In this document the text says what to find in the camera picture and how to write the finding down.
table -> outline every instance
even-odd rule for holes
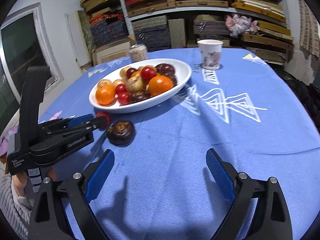
[[[200,68],[198,48],[156,51],[149,58],[187,62],[193,73],[186,87],[150,109],[113,114],[113,121],[134,123],[132,144],[113,146],[96,130],[94,143],[56,165],[58,178],[82,171],[110,148],[115,165],[90,206],[111,240],[208,240],[230,205],[205,163],[205,154],[213,147],[238,172],[253,179],[278,178],[293,239],[300,239],[320,210],[320,136],[290,88],[244,49],[223,49],[216,71]],[[129,63],[129,58],[121,58],[85,73],[40,121],[60,111],[60,117],[99,112],[89,103],[90,90]],[[245,237],[254,204],[239,239]],[[75,237],[83,239],[68,203],[66,213]]]

brick pattern curtain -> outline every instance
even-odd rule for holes
[[[300,45],[319,58],[320,44],[318,22],[304,0],[299,0],[300,7]]]

white paper cup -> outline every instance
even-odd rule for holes
[[[210,70],[219,69],[223,42],[217,40],[201,40],[197,41],[197,43],[201,52],[202,67]]]

oval white plate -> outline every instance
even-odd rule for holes
[[[178,84],[174,88],[170,89],[169,91],[164,92],[161,95],[158,95],[158,96],[155,96],[155,97],[152,97],[147,100],[144,100],[144,101],[141,101],[141,102],[138,102],[135,104],[131,104],[131,105],[120,106],[119,102],[117,101],[112,106],[101,106],[98,104],[98,102],[96,100],[96,96],[95,96],[96,91],[98,89],[98,87],[97,87],[98,83],[97,83],[92,88],[92,90],[89,94],[89,101],[90,101],[91,105],[93,105],[95,108],[105,110],[110,113],[125,114],[125,113],[132,113],[132,112],[144,110],[149,107],[156,106],[156,105],[168,100],[169,98],[173,97],[176,93],[178,93],[181,90],[181,88],[188,82],[188,80],[191,76],[191,68],[187,63],[180,61],[180,60],[171,59],[171,58],[157,58],[157,59],[148,59],[148,60],[135,62],[135,63],[129,64],[127,66],[131,66],[133,68],[138,69],[141,66],[145,66],[145,65],[156,66],[161,63],[167,63],[167,64],[172,65],[176,71],[176,77],[177,77]],[[113,71],[112,73],[106,75],[102,79],[110,79],[112,82],[115,81],[116,79],[120,79],[121,78],[120,77],[120,70],[124,67],[127,67],[127,66],[123,66],[123,67]]]

metal screw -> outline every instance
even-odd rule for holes
[[[270,182],[273,184],[276,184],[278,182],[278,180],[275,177],[271,177]]]
[[[72,177],[73,177],[74,179],[80,179],[80,178],[81,178],[81,176],[82,176],[82,175],[81,175],[81,173],[76,172],[75,174],[73,174],[73,176],[72,176]]]
[[[47,183],[49,183],[49,182],[50,182],[50,178],[49,178],[49,177],[45,177],[45,178],[43,179],[43,183],[47,184]]]
[[[240,177],[241,179],[246,179],[246,178],[248,177],[248,175],[247,175],[245,172],[240,172],[240,173],[239,173],[239,177]]]

